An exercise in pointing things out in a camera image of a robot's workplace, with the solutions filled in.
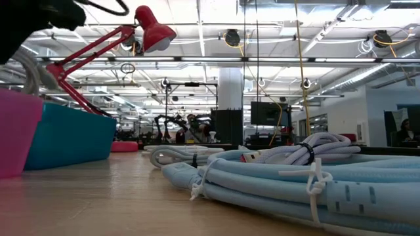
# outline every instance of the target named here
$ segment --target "teal bin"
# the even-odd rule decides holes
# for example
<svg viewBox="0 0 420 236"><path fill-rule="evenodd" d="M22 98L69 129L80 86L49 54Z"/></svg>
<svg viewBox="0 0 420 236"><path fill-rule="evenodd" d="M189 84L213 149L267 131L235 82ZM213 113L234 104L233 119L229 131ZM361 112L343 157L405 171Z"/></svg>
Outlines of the teal bin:
<svg viewBox="0 0 420 236"><path fill-rule="evenodd" d="M44 103L24 170L107 159L115 131L115 119Z"/></svg>

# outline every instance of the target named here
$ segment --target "pink storage container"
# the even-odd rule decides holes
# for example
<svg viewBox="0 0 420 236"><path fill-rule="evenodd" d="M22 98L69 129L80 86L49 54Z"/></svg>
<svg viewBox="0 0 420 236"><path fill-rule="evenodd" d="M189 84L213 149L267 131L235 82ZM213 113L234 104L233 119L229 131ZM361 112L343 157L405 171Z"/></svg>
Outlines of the pink storage container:
<svg viewBox="0 0 420 236"><path fill-rule="evenodd" d="M111 152L128 152L128 151L138 151L137 142L130 142L130 141L112 142Z"/></svg>
<svg viewBox="0 0 420 236"><path fill-rule="evenodd" d="M0 88L0 178L22 173L42 109L42 99Z"/></svg>

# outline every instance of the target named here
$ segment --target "red desk lamp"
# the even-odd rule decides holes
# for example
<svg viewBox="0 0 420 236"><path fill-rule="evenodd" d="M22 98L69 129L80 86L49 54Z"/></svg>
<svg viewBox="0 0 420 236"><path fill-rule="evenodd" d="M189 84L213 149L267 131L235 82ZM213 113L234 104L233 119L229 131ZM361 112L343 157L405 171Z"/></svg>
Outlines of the red desk lamp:
<svg viewBox="0 0 420 236"><path fill-rule="evenodd" d="M139 25L144 30L143 49L145 52L165 50L169 47L171 41L177 36L176 33L170 27L159 24L155 16L153 15L153 12L147 6L139 6L136 10L135 18L138 20ZM62 61L48 65L47 70L57 79L58 84L87 112L95 113L98 115L109 115L105 111L102 111L100 108L97 108L96 106L91 104L86 98L84 98L78 91L76 91L75 88L73 88L69 83L66 82L66 78L75 70L79 69L85 64L88 64L93 59L98 58L100 55L104 54L106 51L114 48L118 44L129 39L132 35L134 35L135 29L137 27L138 25L120 26L114 31L91 43L90 45L87 45L78 52L75 52L74 54L66 57ZM86 57L84 60L77 62L74 66L64 69L64 65L68 62L71 62L75 58L81 56L83 53L93 49L100 43L103 43L105 40L120 32L121 37L118 40L114 41L113 43L110 43L98 52L94 52L92 55Z"/></svg>

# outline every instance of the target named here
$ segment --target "table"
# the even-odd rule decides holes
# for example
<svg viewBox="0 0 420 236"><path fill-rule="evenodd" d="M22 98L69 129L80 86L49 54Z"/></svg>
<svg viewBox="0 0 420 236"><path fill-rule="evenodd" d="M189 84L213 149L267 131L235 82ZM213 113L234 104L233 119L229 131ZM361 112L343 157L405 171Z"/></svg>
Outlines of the table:
<svg viewBox="0 0 420 236"><path fill-rule="evenodd" d="M105 161L0 180L0 231L2 236L331 235L189 198L140 153L113 153Z"/></svg>

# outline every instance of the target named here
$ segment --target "wooden surface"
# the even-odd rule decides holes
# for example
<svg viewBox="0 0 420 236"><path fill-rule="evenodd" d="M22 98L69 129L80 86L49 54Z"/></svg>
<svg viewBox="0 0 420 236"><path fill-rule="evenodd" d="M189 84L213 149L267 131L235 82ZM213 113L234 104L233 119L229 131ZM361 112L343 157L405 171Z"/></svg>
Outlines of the wooden surface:
<svg viewBox="0 0 420 236"><path fill-rule="evenodd" d="M0 180L0 235L329 235L174 188L139 153Z"/></svg>

